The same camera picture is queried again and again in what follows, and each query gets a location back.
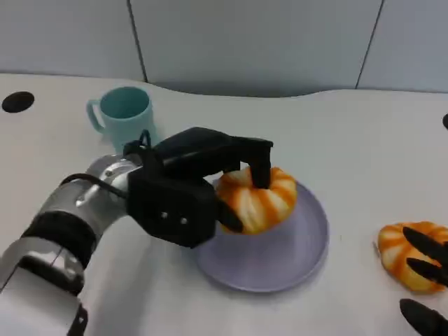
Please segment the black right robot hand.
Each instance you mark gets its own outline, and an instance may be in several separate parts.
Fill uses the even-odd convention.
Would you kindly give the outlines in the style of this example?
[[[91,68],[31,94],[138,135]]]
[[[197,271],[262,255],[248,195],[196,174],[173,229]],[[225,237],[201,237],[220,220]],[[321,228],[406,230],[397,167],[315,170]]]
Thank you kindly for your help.
[[[407,258],[407,265],[425,279],[447,287],[447,242],[439,243],[410,227],[404,227],[403,234],[414,248],[440,263],[440,266],[436,266],[416,258]],[[400,300],[400,312],[419,335],[447,335],[447,319],[434,309],[404,298]]]

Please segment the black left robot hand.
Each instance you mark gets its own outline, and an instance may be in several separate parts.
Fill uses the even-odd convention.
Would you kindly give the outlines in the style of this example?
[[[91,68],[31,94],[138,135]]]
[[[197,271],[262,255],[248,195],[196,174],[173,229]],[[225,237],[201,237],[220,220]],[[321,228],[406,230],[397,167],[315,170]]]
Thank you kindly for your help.
[[[145,163],[147,232],[184,246],[212,238],[217,222],[242,232],[242,221],[205,178],[236,171],[245,162],[255,171],[255,184],[267,188],[272,146],[264,139],[194,127],[153,147]]]

